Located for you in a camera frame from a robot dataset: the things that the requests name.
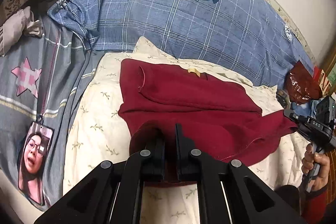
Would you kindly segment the dark red sweater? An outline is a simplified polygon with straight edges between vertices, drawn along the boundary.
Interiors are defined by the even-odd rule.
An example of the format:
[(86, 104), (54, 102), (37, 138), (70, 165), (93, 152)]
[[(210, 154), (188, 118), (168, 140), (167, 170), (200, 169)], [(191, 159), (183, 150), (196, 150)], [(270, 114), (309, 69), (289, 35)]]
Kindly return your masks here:
[(120, 88), (118, 114), (130, 131), (131, 153), (159, 132), (172, 149), (180, 124), (197, 149), (219, 161), (238, 159), (250, 166), (276, 151), (280, 139), (297, 129), (282, 111), (264, 115), (241, 85), (207, 73), (197, 76), (177, 65), (125, 59)]

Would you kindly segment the dark red plastic bag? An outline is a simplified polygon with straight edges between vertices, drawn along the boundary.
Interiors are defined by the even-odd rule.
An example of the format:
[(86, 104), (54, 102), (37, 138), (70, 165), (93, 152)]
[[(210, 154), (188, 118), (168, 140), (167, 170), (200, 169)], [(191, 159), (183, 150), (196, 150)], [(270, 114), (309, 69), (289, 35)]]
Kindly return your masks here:
[(286, 75), (285, 89), (289, 94), (290, 101), (298, 105), (322, 98), (322, 90), (319, 84), (313, 79), (301, 61), (297, 61)]

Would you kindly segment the grey star patterned bedsheet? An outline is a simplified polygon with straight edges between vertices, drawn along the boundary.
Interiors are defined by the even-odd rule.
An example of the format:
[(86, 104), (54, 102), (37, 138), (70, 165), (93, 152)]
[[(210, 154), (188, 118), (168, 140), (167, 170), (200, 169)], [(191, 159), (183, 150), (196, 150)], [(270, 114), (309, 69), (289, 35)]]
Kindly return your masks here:
[(68, 133), (102, 53), (92, 50), (83, 27), (49, 16), (42, 23), (41, 38), (22, 36), (1, 58), (1, 170), (18, 183), (24, 138), (43, 117), (54, 130), (42, 176), (44, 211), (62, 196)]

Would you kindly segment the pinkish grey crumpled cloth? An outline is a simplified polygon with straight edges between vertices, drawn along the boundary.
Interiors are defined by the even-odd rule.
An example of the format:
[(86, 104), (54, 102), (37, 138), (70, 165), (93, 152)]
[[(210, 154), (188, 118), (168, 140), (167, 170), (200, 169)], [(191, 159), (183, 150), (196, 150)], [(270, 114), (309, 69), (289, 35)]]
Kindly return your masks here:
[(5, 56), (22, 35), (42, 37), (43, 25), (30, 6), (18, 10), (1, 26), (1, 56)]

